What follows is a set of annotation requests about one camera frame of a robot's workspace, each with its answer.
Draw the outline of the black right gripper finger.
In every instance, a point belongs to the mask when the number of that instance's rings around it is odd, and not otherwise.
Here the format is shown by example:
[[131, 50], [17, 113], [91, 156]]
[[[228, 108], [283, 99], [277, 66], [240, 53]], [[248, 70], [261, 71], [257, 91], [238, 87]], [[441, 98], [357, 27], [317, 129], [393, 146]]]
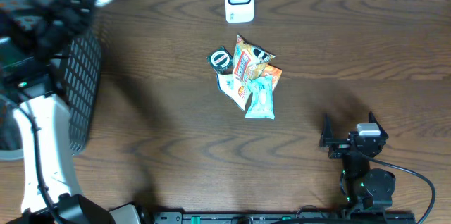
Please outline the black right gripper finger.
[[386, 132], [386, 131], [383, 129], [383, 127], [379, 124], [379, 122], [376, 120], [375, 115], [374, 115], [371, 111], [370, 111], [369, 114], [368, 114], [368, 119], [369, 119], [369, 123], [375, 124], [376, 127], [378, 128], [378, 131], [380, 132], [380, 133], [379, 133], [379, 136], [380, 136], [380, 137], [383, 137], [383, 138], [385, 138], [385, 139], [387, 139], [387, 138], [388, 138], [387, 132]]
[[319, 140], [320, 147], [329, 147], [334, 141], [332, 124], [330, 118], [327, 114], [324, 115], [323, 119], [323, 129], [321, 131], [321, 136]]

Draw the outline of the light teal snack packet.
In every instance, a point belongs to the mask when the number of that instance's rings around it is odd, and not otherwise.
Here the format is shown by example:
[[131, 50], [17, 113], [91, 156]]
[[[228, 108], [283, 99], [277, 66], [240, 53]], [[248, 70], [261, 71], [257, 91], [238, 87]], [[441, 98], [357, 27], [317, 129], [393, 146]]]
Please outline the light teal snack packet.
[[249, 88], [252, 91], [252, 100], [245, 118], [269, 118], [273, 120], [275, 118], [273, 109], [273, 76], [267, 75], [252, 80]]

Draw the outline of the orange snack packet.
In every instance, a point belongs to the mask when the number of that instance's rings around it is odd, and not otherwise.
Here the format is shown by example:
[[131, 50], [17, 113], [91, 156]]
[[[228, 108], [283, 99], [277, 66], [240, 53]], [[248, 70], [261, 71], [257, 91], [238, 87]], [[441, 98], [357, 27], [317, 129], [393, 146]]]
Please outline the orange snack packet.
[[266, 77], [268, 75], [272, 76], [272, 90], [274, 90], [278, 84], [278, 81], [282, 75], [282, 70], [280, 68], [271, 66], [269, 64], [266, 65], [264, 70], [261, 73], [262, 77]]

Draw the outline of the yellow red snack bag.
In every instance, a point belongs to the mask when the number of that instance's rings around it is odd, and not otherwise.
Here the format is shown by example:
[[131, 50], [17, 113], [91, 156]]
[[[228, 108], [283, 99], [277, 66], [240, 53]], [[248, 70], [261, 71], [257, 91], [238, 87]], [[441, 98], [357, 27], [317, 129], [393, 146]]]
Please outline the yellow red snack bag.
[[232, 72], [216, 76], [219, 90], [230, 97], [241, 110], [245, 110], [251, 94], [250, 82], [263, 73], [268, 63], [276, 56], [250, 44], [237, 34], [237, 42], [232, 59]]

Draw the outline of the dark green round packet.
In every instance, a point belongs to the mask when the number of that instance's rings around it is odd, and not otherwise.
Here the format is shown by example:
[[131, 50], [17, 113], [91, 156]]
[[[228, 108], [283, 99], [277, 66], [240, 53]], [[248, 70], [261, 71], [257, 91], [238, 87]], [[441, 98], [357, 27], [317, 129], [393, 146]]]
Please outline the dark green round packet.
[[208, 55], [206, 60], [218, 74], [224, 74], [233, 65], [233, 57], [224, 46]]

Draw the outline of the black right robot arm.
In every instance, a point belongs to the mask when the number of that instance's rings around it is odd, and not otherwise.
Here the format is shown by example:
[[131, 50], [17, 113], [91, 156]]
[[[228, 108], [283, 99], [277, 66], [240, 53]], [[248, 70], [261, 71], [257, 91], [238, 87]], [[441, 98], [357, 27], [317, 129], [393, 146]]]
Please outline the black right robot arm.
[[330, 159], [340, 159], [343, 164], [340, 189], [347, 197], [348, 206], [340, 211], [340, 217], [383, 216], [392, 206], [395, 176], [370, 167], [370, 159], [381, 153], [387, 139], [388, 134], [372, 113], [366, 123], [357, 124], [356, 130], [349, 132], [345, 139], [334, 137], [330, 118], [325, 116], [319, 146], [328, 149]]

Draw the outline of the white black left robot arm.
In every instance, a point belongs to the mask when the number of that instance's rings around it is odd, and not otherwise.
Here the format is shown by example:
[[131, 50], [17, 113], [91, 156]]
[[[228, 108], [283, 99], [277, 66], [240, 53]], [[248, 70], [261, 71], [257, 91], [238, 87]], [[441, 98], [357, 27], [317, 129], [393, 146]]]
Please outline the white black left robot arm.
[[82, 194], [70, 152], [70, 111], [52, 60], [89, 29], [96, 0], [31, 0], [41, 20], [24, 30], [1, 12], [1, 79], [12, 95], [1, 100], [12, 108], [22, 142], [25, 189], [14, 223], [142, 224], [148, 214], [134, 203], [106, 210]]

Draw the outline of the dark grey plastic mesh basket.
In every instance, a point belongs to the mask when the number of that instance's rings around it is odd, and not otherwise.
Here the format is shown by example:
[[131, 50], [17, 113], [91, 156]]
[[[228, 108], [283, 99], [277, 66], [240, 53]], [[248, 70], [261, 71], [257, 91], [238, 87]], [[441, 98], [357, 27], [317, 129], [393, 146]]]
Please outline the dark grey plastic mesh basket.
[[[50, 0], [39, 0], [48, 4]], [[30, 30], [40, 19], [38, 15], [21, 15], [31, 8], [27, 0], [1, 0], [1, 8], [13, 14], [13, 18]], [[74, 39], [62, 52], [70, 56], [66, 61], [55, 61], [56, 72], [66, 86], [70, 107], [70, 148], [77, 155], [85, 149], [97, 97], [102, 53], [94, 33], [88, 30]]]

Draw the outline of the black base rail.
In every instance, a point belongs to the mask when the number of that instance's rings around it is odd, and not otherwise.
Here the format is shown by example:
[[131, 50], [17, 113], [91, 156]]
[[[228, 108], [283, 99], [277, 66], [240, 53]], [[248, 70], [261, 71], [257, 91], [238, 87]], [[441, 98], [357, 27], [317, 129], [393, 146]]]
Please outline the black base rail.
[[270, 223], [415, 223], [411, 213], [358, 213], [350, 219], [332, 213], [181, 213], [175, 211], [151, 214], [154, 224], [270, 224]]

